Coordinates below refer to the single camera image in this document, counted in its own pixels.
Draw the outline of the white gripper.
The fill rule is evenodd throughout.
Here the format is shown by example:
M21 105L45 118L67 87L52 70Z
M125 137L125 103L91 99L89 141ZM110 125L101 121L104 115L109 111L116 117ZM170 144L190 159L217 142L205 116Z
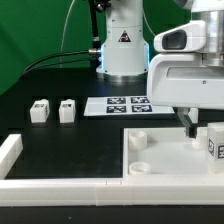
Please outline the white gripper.
M189 108L224 109L224 68L202 64L197 53L165 53L149 66L147 97L153 105L179 107L185 135L196 138Z

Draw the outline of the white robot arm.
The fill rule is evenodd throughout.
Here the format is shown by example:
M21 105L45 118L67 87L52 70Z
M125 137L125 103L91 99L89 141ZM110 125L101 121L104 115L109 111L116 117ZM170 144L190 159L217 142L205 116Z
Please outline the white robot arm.
M224 0L173 0L190 21L154 37L150 56L143 38L143 0L97 0L106 13L106 41L98 76L112 82L147 78L154 105L177 109L190 137L197 135L192 108L224 109Z

